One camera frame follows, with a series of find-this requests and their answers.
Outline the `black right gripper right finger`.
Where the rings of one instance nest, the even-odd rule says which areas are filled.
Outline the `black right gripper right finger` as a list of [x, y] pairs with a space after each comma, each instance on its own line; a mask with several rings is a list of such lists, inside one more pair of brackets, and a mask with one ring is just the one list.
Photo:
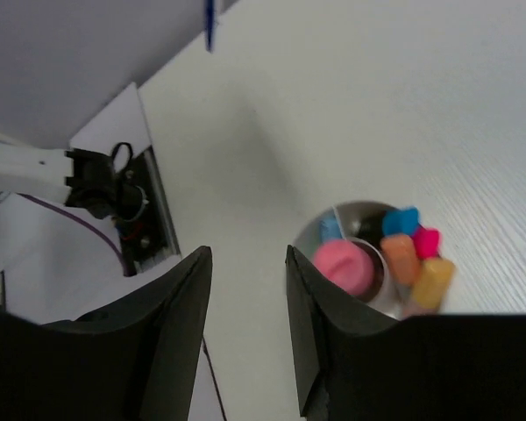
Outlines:
[[309, 420], [526, 420], [526, 315], [395, 320], [286, 256], [299, 411]]

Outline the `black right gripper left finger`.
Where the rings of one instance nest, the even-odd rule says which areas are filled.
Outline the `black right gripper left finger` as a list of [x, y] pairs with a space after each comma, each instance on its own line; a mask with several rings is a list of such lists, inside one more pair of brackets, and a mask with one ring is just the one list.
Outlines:
[[0, 311], [0, 420], [184, 420], [210, 299], [197, 248], [145, 286], [75, 320]]

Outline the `pink capped highlighter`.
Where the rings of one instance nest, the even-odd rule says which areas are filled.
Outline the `pink capped highlighter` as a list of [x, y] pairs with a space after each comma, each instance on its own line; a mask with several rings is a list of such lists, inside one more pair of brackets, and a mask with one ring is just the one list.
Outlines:
[[373, 284], [373, 260], [349, 240], [323, 243], [314, 253], [312, 263], [326, 279], [352, 296], [364, 294]]

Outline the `yellow capped orange highlighter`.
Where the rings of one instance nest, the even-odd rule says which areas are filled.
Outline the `yellow capped orange highlighter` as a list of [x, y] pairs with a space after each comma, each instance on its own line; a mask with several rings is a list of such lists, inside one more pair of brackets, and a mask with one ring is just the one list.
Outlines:
[[444, 300], [455, 271], [456, 266], [451, 260], [424, 260], [420, 276], [411, 290], [411, 300], [423, 309], [436, 310]]

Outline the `grey highlighter orange cap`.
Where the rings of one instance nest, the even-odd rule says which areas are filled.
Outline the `grey highlighter orange cap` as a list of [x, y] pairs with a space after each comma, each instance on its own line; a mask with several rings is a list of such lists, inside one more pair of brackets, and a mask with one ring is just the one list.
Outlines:
[[406, 234], [395, 234], [380, 241], [380, 249], [394, 280], [403, 286], [414, 284], [421, 272], [413, 240]]

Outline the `blue transparent highlighter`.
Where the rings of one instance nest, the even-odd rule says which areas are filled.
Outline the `blue transparent highlighter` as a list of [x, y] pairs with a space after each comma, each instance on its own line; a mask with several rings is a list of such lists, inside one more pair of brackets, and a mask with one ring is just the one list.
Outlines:
[[334, 214], [326, 215], [320, 219], [319, 236], [322, 243], [344, 238], [338, 219]]

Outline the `black highlighter pink cap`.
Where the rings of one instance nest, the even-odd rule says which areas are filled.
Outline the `black highlighter pink cap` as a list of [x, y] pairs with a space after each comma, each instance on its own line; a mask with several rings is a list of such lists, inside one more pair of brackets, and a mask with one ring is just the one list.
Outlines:
[[411, 236], [417, 257], [420, 260], [438, 257], [441, 238], [438, 229], [420, 225]]

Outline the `black highlighter blue cap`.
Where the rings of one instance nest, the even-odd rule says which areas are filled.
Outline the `black highlighter blue cap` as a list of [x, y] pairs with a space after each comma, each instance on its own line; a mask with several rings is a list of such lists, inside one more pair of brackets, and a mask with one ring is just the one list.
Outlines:
[[420, 225], [420, 212], [416, 207], [395, 209], [382, 219], [381, 229], [385, 237], [404, 234], [413, 236]]

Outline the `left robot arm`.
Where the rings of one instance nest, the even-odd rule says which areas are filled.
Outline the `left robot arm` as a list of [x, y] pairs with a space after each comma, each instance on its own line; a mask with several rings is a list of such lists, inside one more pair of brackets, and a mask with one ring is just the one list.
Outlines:
[[85, 209], [97, 219], [132, 221], [148, 204], [144, 189], [125, 177], [133, 155], [128, 142], [106, 154], [43, 149], [0, 133], [0, 192]]

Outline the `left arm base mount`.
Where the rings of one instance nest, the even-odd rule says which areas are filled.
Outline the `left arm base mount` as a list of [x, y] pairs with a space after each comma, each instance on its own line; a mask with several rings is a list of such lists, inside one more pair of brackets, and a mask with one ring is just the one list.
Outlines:
[[134, 276], [180, 253], [158, 162], [152, 147], [134, 152], [128, 143], [111, 151], [117, 171], [116, 229], [125, 274]]

